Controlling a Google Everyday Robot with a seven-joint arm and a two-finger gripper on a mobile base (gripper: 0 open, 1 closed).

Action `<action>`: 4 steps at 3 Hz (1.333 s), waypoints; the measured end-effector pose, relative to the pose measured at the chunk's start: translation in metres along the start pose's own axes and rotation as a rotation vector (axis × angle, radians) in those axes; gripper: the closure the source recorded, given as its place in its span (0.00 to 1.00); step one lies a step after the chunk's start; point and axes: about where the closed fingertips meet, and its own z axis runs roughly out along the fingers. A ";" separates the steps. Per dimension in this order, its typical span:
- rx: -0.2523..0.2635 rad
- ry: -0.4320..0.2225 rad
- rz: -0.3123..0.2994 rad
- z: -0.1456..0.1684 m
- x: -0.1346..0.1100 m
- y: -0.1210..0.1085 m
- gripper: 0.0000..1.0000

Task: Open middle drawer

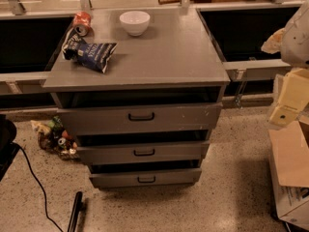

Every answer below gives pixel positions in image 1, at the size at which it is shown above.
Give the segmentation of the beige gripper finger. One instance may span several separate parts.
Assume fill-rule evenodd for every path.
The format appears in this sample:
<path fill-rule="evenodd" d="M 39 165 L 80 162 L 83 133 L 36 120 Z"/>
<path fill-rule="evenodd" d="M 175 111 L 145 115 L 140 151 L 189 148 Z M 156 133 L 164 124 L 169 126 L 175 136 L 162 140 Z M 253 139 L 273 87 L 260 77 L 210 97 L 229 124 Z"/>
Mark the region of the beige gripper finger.
<path fill-rule="evenodd" d="M 262 52 L 274 54 L 280 51 L 282 38 L 285 33 L 285 29 L 281 28 L 274 32 L 261 46 Z"/>

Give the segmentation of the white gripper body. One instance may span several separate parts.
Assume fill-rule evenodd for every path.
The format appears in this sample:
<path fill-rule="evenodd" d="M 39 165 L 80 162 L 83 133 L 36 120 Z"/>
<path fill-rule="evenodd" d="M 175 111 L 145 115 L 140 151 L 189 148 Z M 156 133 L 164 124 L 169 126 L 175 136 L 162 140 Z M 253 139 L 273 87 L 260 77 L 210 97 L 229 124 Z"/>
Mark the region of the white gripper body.
<path fill-rule="evenodd" d="M 309 71 L 292 69 L 283 76 L 281 83 L 279 96 L 274 100 L 269 122 L 279 127 L 286 127 L 309 103 Z"/>

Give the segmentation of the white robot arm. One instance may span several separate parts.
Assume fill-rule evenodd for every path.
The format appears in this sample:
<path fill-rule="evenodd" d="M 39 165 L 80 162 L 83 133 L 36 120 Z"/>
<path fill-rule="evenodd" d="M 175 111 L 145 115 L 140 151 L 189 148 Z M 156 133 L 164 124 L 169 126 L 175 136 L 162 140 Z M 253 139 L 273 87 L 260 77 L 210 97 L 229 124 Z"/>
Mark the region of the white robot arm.
<path fill-rule="evenodd" d="M 309 103 L 309 1 L 306 0 L 287 22 L 261 46 L 262 52 L 279 52 L 292 69 L 282 79 L 269 121 L 285 127 L 296 119 Z"/>

